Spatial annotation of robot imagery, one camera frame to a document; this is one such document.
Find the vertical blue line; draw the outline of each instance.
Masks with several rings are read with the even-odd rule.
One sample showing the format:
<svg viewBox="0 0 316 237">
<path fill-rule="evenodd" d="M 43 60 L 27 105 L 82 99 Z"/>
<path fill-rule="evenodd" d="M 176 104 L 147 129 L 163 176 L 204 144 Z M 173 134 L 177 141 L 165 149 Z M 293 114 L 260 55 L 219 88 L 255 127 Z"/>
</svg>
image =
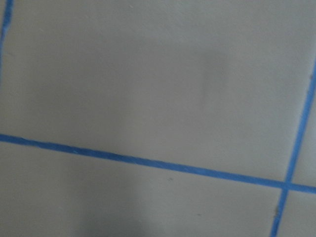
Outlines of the vertical blue line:
<svg viewBox="0 0 316 237">
<path fill-rule="evenodd" d="M 2 68 L 3 43 L 4 43 L 6 33 L 8 32 L 10 23 L 11 23 L 13 3 L 14 3 L 14 0 L 6 0 L 4 14 L 3 14 L 1 36 L 0 36 L 0 78 L 1 78 L 1 68 Z"/>
<path fill-rule="evenodd" d="M 295 143 L 294 143 L 292 154 L 291 154 L 291 159 L 290 159 L 290 162 L 289 162 L 289 165 L 287 168 L 286 177 L 284 180 L 284 182 L 286 184 L 290 184 L 292 182 L 292 179 L 293 179 L 295 166 L 296 166 L 297 159 L 298 159 L 301 147 L 302 147 L 302 142 L 303 142 L 303 138 L 304 138 L 304 134 L 306 131 L 307 122 L 308 122 L 308 117 L 309 117 L 311 107 L 313 104 L 313 100 L 314 100 L 314 96 L 315 96 L 315 87 L 316 87 L 316 62 L 314 64 L 312 79 L 311 79 L 309 89 L 307 92 L 307 96 L 305 99 L 304 108 L 303 108 L 302 115 L 301 115 L 301 120 L 299 123 Z M 276 214 L 275 219 L 274 219 L 273 224 L 272 224 L 270 237 L 277 236 L 277 231 L 278 231 L 281 219 L 282 219 L 284 207 L 286 204 L 287 195 L 288 195 L 288 189 L 287 188 L 282 189 L 281 196 L 280 196 L 280 199 L 278 201 L 277 214 Z"/>
</svg>

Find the blue tape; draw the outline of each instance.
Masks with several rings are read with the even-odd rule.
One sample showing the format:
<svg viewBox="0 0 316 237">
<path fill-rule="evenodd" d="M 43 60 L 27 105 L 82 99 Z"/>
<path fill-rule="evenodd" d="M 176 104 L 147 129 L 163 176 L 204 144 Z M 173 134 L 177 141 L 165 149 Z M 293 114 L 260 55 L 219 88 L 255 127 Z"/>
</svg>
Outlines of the blue tape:
<svg viewBox="0 0 316 237">
<path fill-rule="evenodd" d="M 305 134 L 306 127 L 307 127 L 308 118 L 309 118 L 311 107 L 312 107 L 313 100 L 315 97 L 315 88 L 316 88 L 316 62 L 314 65 L 312 79 L 311 79 L 309 89 L 307 92 L 307 96 L 305 99 L 304 108 L 303 108 L 302 115 L 301 115 L 301 120 L 300 120 L 299 127 L 297 130 L 296 139 L 294 142 L 290 162 L 289 162 L 286 176 L 285 176 L 285 180 L 284 180 L 286 185 L 291 185 L 291 182 L 293 179 L 293 174 L 294 174 L 295 167 L 297 164 L 297 159 L 298 159 L 301 147 L 302 147 L 302 142 L 303 142 L 304 134 Z M 283 189 L 281 192 L 280 199 L 278 201 L 278 206 L 277 206 L 278 212 L 277 212 L 277 215 L 275 216 L 273 224 L 272 224 L 270 237 L 277 236 L 277 231 L 278 231 L 281 219 L 282 219 L 284 207 L 286 204 L 287 195 L 288 195 L 288 189 Z"/>
<path fill-rule="evenodd" d="M 3 43 L 4 43 L 6 33 L 8 32 L 10 23 L 11 23 L 13 3 L 14 3 L 14 0 L 6 0 L 4 14 L 3 14 L 1 36 L 0 36 L 0 78 L 1 78 L 1 69 L 2 69 Z"/>
<path fill-rule="evenodd" d="M 33 146 L 33 147 L 38 147 L 38 148 L 53 150 L 53 151 L 58 151 L 58 152 L 77 154 L 77 155 L 82 155 L 82 156 L 120 161 L 120 162 L 138 164 L 138 165 L 155 167 L 155 168 L 160 168 L 160 169 L 174 170 L 174 171 L 179 171 L 183 173 L 191 173 L 191 174 L 208 176 L 208 177 L 213 177 L 213 178 L 268 186 L 272 188 L 290 189 L 294 191 L 316 194 L 316 187 L 312 187 L 312 186 L 287 184 L 285 182 L 277 181 L 277 180 L 264 179 L 264 178 L 235 174 L 235 173 L 228 173 L 228 172 L 194 167 L 194 166 L 189 166 L 189 165 L 164 162 L 160 160 L 151 160 L 151 159 L 138 158 L 138 157 L 122 156 L 122 155 L 104 152 L 104 151 L 96 151 L 96 150 L 67 146 L 67 145 L 62 145 L 62 144 L 57 144 L 57 143 L 40 142 L 40 141 L 29 140 L 29 139 L 24 139 L 21 137 L 15 137 L 15 136 L 10 136 L 10 135 L 5 135 L 5 134 L 0 134 L 0 141 L 18 144 L 18 145 L 24 145 L 24 146 Z"/>
</svg>

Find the blue grout line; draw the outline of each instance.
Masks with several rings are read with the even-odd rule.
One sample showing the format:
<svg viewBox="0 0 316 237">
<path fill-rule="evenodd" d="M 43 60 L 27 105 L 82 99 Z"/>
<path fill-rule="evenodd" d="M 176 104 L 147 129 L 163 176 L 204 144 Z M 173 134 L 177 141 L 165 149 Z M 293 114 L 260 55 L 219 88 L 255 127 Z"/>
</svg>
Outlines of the blue grout line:
<svg viewBox="0 0 316 237">
<path fill-rule="evenodd" d="M 313 187 L 313 186 L 287 184 L 285 182 L 277 181 L 277 180 L 217 171 L 217 170 L 195 167 L 195 166 L 190 166 L 190 165 L 183 165 L 183 164 L 177 164 L 177 163 L 164 162 L 160 160 L 151 160 L 151 159 L 131 157 L 131 156 L 123 156 L 123 155 L 118 155 L 118 154 L 104 152 L 104 151 L 97 151 L 97 150 L 92 150 L 92 149 L 87 149 L 87 148 L 79 148 L 79 147 L 74 147 L 74 146 L 62 145 L 58 143 L 49 143 L 49 142 L 29 140 L 29 139 L 24 139 L 21 137 L 10 136 L 10 135 L 5 135 L 5 134 L 0 134 L 0 141 L 18 144 L 18 145 L 24 145 L 24 146 L 33 146 L 33 147 L 38 147 L 38 148 L 53 150 L 53 151 L 58 151 L 58 152 L 65 152 L 65 153 L 70 153 L 70 154 L 77 154 L 77 155 L 82 155 L 82 156 L 102 158 L 102 159 L 120 161 L 120 162 L 125 162 L 125 163 L 155 167 L 155 168 L 160 168 L 160 169 L 179 171 L 183 173 L 191 173 L 191 174 L 196 174 L 196 175 L 201 175 L 201 176 L 208 176 L 208 177 L 213 177 L 213 178 L 268 186 L 272 188 L 279 188 L 279 189 L 286 189 L 286 190 L 289 189 L 289 190 L 294 190 L 294 191 L 299 191 L 299 192 L 304 192 L 304 193 L 316 194 L 316 187 Z"/>
<path fill-rule="evenodd" d="M 1 36 L 0 36 L 0 78 L 1 78 L 1 69 L 2 69 L 3 43 L 4 43 L 6 33 L 8 32 L 10 23 L 11 23 L 13 3 L 14 3 L 14 0 L 6 0 L 4 14 L 3 14 L 3 22 L 2 22 Z"/>
<path fill-rule="evenodd" d="M 300 150 L 302 147 L 302 142 L 303 142 L 304 134 L 305 134 L 306 127 L 307 127 L 308 118 L 310 115 L 311 107 L 312 107 L 314 96 L 315 96 L 315 88 L 316 88 L 316 61 L 314 64 L 312 79 L 311 79 L 311 82 L 309 85 L 309 89 L 308 89 L 307 96 L 305 99 L 304 108 L 302 111 L 299 127 L 297 130 L 296 139 L 294 142 L 290 162 L 288 164 L 286 177 L 284 179 L 284 182 L 287 185 L 290 185 L 292 182 L 292 179 L 293 179 L 293 174 L 294 174 L 295 167 L 296 167 L 297 160 L 298 160 L 298 156 L 299 156 L 299 153 L 300 153 Z M 277 232 L 279 229 L 280 222 L 282 220 L 283 211 L 284 211 L 285 204 L 286 204 L 287 195 L 288 195 L 288 189 L 282 189 L 281 196 L 280 196 L 280 199 L 279 199 L 278 205 L 277 205 L 278 212 L 277 212 L 277 215 L 275 216 L 273 224 L 272 224 L 270 237 L 277 236 Z"/>
</svg>

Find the gray floor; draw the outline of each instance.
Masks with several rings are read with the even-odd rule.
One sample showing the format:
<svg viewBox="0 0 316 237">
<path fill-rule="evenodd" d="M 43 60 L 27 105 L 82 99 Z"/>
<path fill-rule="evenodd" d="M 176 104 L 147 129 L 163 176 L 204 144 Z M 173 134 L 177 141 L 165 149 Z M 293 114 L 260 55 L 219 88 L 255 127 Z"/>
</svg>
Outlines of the gray floor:
<svg viewBox="0 0 316 237">
<path fill-rule="evenodd" d="M 316 2 L 17 1 L 0 133 L 283 180 Z M 316 186 L 316 105 L 294 182 Z M 280 190 L 0 143 L 0 235 L 269 236 Z M 279 236 L 312 236 L 291 192 Z"/>
</svg>

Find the blue line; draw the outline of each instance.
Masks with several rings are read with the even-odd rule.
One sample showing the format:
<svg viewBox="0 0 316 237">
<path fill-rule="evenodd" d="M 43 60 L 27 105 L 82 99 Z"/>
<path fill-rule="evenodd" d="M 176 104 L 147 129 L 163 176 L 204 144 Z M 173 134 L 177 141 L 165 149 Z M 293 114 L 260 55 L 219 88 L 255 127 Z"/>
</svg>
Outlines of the blue line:
<svg viewBox="0 0 316 237">
<path fill-rule="evenodd" d="M 289 162 L 289 165 L 287 168 L 286 177 L 284 180 L 286 185 L 291 185 L 291 182 L 293 180 L 295 166 L 297 164 L 297 159 L 298 159 L 301 147 L 302 147 L 302 142 L 303 142 L 304 134 L 305 134 L 306 127 L 307 127 L 308 118 L 310 115 L 311 107 L 312 107 L 314 96 L 315 96 L 315 88 L 316 88 L 316 62 L 314 65 L 312 79 L 311 79 L 309 89 L 307 92 L 307 96 L 305 99 L 300 124 L 298 127 L 295 143 L 294 143 L 292 154 L 291 154 L 291 159 L 290 159 L 290 162 Z M 278 206 L 277 206 L 278 212 L 277 212 L 277 215 L 275 216 L 275 219 L 274 219 L 273 224 L 272 224 L 270 237 L 277 236 L 277 231 L 278 231 L 281 219 L 282 219 L 284 207 L 286 204 L 287 195 L 288 195 L 288 189 L 283 189 L 281 192 L 279 202 L 278 202 Z"/>
<path fill-rule="evenodd" d="M 62 144 L 57 144 L 57 143 L 40 142 L 40 141 L 29 140 L 29 139 L 24 139 L 21 137 L 15 137 L 15 136 L 10 136 L 10 135 L 5 135 L 5 134 L 0 134 L 0 141 L 18 144 L 18 145 L 24 145 L 24 146 L 33 146 L 33 147 L 38 147 L 38 148 L 53 150 L 53 151 L 58 151 L 58 152 L 77 154 L 77 155 L 82 155 L 82 156 L 109 159 L 109 160 L 114 160 L 114 161 L 144 165 L 144 166 L 155 167 L 155 168 L 160 168 L 160 169 L 174 170 L 174 171 L 179 171 L 183 173 L 191 173 L 191 174 L 208 176 L 208 177 L 213 177 L 213 178 L 268 186 L 272 188 L 290 189 L 294 191 L 316 194 L 316 187 L 312 187 L 312 186 L 287 184 L 285 182 L 277 181 L 277 180 L 271 180 L 271 179 L 265 179 L 265 178 L 259 178 L 259 177 L 253 177 L 253 176 L 241 175 L 241 174 L 235 174 L 235 173 L 228 173 L 228 172 L 194 167 L 194 166 L 189 166 L 189 165 L 164 162 L 160 160 L 151 160 L 151 159 L 138 158 L 138 157 L 122 156 L 122 155 L 104 152 L 104 151 L 96 151 L 96 150 L 67 146 L 67 145 L 62 145 Z"/>
<path fill-rule="evenodd" d="M 13 3 L 14 3 L 14 0 L 6 0 L 4 14 L 3 14 L 1 36 L 0 36 L 0 78 L 1 78 L 1 68 L 2 68 L 3 43 L 4 43 L 6 33 L 8 32 L 10 23 L 11 23 Z"/>
</svg>

